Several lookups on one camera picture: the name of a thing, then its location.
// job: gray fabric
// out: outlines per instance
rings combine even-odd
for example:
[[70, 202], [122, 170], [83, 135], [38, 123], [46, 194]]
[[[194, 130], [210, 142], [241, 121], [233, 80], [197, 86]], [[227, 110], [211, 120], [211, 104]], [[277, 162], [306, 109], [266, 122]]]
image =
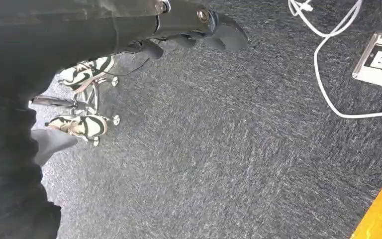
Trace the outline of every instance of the gray fabric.
[[[354, 2], [313, 0], [310, 19], [331, 30]], [[345, 113], [382, 111], [382, 87], [351, 77], [382, 29], [382, 0], [364, 2], [319, 55], [326, 90]], [[81, 143], [44, 167], [62, 206], [60, 238], [343, 239], [380, 191], [382, 118], [333, 115], [314, 75], [320, 37], [286, 1], [205, 3], [242, 24], [249, 48], [163, 43], [162, 59], [103, 90], [102, 109], [119, 114], [120, 126], [99, 147]], [[118, 56], [114, 72], [143, 60]], [[55, 115], [38, 110], [40, 124]]]
[[37, 141], [39, 151], [34, 162], [43, 167], [52, 155], [77, 144], [77, 137], [57, 129], [36, 129], [31, 131], [31, 137]]

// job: sneaker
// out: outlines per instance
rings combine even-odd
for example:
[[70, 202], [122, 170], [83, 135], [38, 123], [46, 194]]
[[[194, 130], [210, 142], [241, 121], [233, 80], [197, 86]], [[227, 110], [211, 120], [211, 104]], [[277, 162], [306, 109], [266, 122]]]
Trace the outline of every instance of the sneaker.
[[75, 135], [94, 138], [107, 131], [107, 123], [100, 116], [57, 116], [45, 124], [61, 131]]
[[101, 57], [94, 61], [81, 62], [77, 66], [63, 70], [58, 76], [63, 79], [64, 85], [76, 90], [83, 84], [90, 84], [93, 80], [104, 76], [114, 62], [113, 56]]

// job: chair caster wheel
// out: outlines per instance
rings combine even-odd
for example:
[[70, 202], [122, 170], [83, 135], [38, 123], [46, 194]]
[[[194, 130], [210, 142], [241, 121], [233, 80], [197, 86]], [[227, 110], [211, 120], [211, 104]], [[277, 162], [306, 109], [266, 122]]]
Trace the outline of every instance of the chair caster wheel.
[[119, 123], [121, 122], [121, 118], [119, 117], [119, 115], [115, 115], [112, 120], [115, 126], [119, 125]]
[[117, 76], [115, 76], [113, 79], [112, 79], [112, 86], [113, 87], [116, 87], [117, 85], [118, 85], [118, 83], [119, 83], [119, 79], [118, 79], [118, 77]]

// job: white cable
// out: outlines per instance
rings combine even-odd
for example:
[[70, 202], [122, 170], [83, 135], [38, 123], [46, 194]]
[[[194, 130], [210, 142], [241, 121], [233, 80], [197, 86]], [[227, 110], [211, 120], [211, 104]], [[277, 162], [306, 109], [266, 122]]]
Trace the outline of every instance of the white cable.
[[[351, 8], [351, 10], [346, 14], [346, 16], [342, 19], [342, 21], [330, 32], [330, 34], [324, 34], [326, 35], [323, 39], [323, 41], [320, 43], [320, 45], [318, 45], [317, 49], [315, 49], [315, 52], [314, 52], [314, 70], [315, 70], [315, 76], [317, 77], [317, 82], [318, 82], [318, 85], [320, 87], [320, 90], [323, 94], [323, 97], [324, 99], [326, 100], [327, 104], [329, 105], [329, 107], [332, 109], [332, 111], [337, 114], [338, 116], [342, 117], [342, 118], [346, 118], [346, 119], [365, 119], [365, 118], [373, 118], [373, 117], [382, 117], [382, 112], [380, 113], [371, 113], [371, 114], [363, 114], [363, 115], [347, 115], [347, 114], [343, 114], [341, 112], [339, 112], [336, 107], [333, 105], [333, 103], [330, 101], [330, 98], [327, 96], [327, 93], [326, 91], [324, 90], [324, 86], [323, 86], [323, 83], [321, 82], [321, 78], [320, 78], [320, 72], [318, 70], [318, 52], [320, 51], [320, 49], [323, 47], [324, 44], [326, 44], [326, 42], [332, 37], [332, 36], [336, 36], [338, 35], [339, 33], [343, 32], [344, 30], [346, 30], [346, 28], [349, 27], [349, 25], [352, 24], [352, 22], [355, 20], [355, 18], [357, 17], [357, 15], [359, 14], [360, 12], [360, 9], [361, 9], [361, 5], [362, 5], [362, 1], [363, 0], [358, 0], [355, 5]], [[291, 4], [295, 7], [297, 4], [295, 3], [295, 0], [288, 0], [288, 4], [289, 4], [289, 8], [291, 7]], [[301, 9], [298, 8], [298, 7], [295, 7], [295, 10], [297, 12], [297, 15], [299, 15], [302, 20], [305, 22], [305, 23], [309, 23], [309, 21], [305, 18], [305, 16], [303, 15], [303, 13], [301, 12]], [[351, 19], [349, 19], [348, 23], [341, 28], [341, 26], [348, 20], [349, 16], [352, 15]], [[307, 24], [308, 27], [311, 28], [312, 24], [309, 23]], [[311, 28], [312, 31], [314, 31], [316, 34], [316, 29], [315, 27], [313, 26]]]

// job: person's leg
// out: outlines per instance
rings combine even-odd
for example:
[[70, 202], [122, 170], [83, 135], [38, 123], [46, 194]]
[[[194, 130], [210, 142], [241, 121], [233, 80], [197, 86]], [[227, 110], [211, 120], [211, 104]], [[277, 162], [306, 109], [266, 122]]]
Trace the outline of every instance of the person's leg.
[[77, 137], [59, 129], [36, 129], [31, 131], [31, 137], [39, 144], [39, 151], [34, 162], [43, 167], [52, 155], [77, 144]]
[[31, 132], [31, 137], [39, 144], [34, 162], [41, 167], [54, 153], [77, 144], [77, 136], [94, 138], [107, 131], [107, 123], [100, 116], [57, 116], [46, 126], [47, 129]]

